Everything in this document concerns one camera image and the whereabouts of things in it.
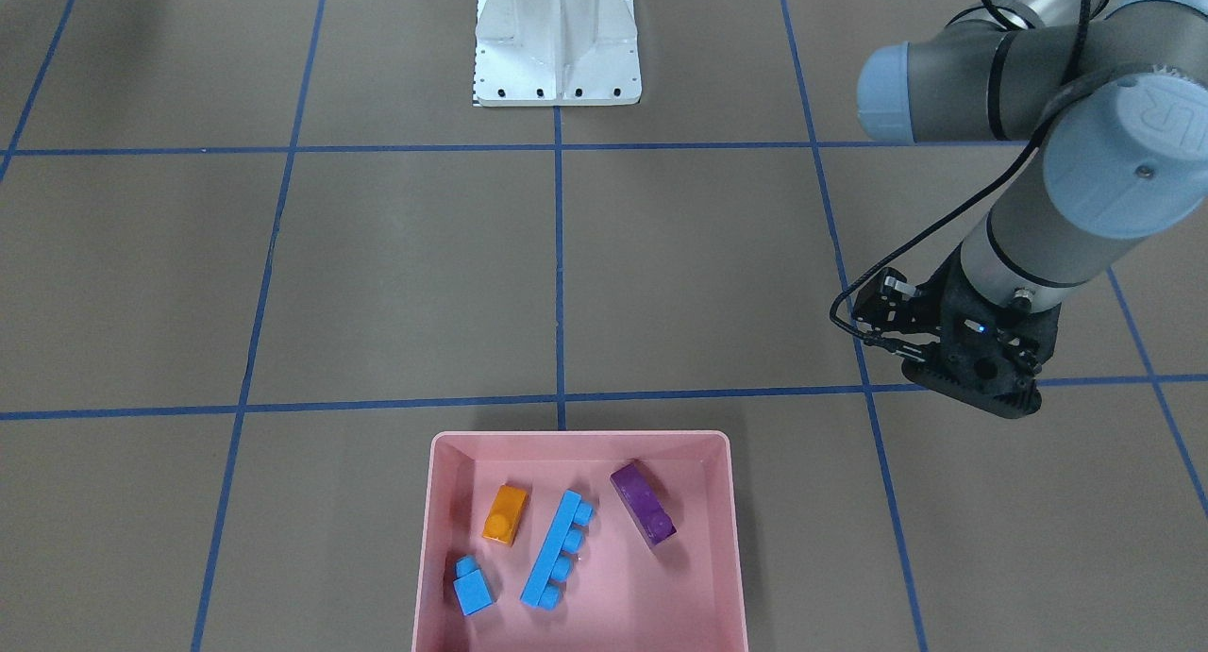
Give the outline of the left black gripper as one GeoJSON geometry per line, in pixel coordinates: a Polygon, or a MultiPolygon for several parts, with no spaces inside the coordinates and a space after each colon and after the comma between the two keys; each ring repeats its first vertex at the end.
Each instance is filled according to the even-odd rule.
{"type": "Polygon", "coordinates": [[[919,362],[904,360],[907,380],[1005,419],[1035,414],[1043,404],[1038,377],[1055,354],[1061,309],[1017,315],[989,304],[957,252],[924,290],[937,340],[923,347],[919,362]]]}

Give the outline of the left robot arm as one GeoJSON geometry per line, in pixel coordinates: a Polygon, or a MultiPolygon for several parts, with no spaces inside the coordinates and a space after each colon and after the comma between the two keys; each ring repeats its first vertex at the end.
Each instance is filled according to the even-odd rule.
{"type": "Polygon", "coordinates": [[[997,197],[931,278],[908,283],[898,248],[830,318],[914,385],[1028,417],[1063,301],[1206,200],[1206,0],[980,0],[870,56],[856,107],[876,142],[1023,142],[908,240],[997,197]]]}

